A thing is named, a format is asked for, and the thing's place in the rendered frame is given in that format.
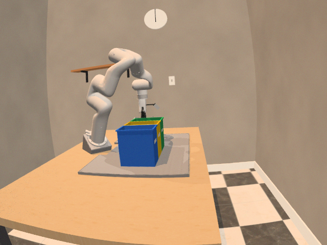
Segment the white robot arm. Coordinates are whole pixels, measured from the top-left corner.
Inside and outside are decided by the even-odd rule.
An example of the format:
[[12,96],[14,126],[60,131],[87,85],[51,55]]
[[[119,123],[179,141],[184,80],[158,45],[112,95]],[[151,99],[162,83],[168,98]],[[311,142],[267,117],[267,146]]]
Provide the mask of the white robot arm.
[[105,134],[112,102],[106,97],[113,96],[121,75],[130,68],[131,74],[141,79],[132,82],[132,88],[137,90],[138,99],[148,98],[147,90],[153,87],[152,76],[144,69],[143,60],[139,54],[114,48],[109,52],[108,58],[115,65],[107,70],[105,76],[96,75],[93,78],[86,98],[87,104],[97,112],[93,116],[91,131],[85,131],[89,136],[89,143],[94,146],[104,146],[107,142]]

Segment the blue open-top bin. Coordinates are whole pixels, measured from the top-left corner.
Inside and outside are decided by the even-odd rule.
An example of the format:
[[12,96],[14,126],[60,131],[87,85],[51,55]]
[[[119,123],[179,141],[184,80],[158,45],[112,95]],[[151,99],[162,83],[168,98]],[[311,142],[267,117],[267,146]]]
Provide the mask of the blue open-top bin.
[[121,166],[155,167],[157,125],[122,126],[116,130]]

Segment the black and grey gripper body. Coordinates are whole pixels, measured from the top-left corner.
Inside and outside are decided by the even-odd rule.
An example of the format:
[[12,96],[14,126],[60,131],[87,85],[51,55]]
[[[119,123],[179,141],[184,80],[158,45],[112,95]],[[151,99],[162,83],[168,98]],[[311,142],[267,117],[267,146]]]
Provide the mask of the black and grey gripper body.
[[146,108],[147,108],[147,106],[146,106],[146,99],[147,98],[145,98],[145,99],[138,99],[139,113],[141,113],[142,107],[144,107],[144,111],[146,113]]

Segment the yellow open bin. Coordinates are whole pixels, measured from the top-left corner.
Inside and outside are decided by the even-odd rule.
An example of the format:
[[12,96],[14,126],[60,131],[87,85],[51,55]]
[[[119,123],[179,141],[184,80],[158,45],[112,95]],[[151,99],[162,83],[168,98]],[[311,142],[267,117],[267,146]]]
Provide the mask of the yellow open bin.
[[124,126],[132,126],[132,125],[157,125],[157,145],[158,145],[158,158],[161,155],[161,134],[160,134],[160,122],[161,120],[152,120],[152,121],[130,121],[126,123]]

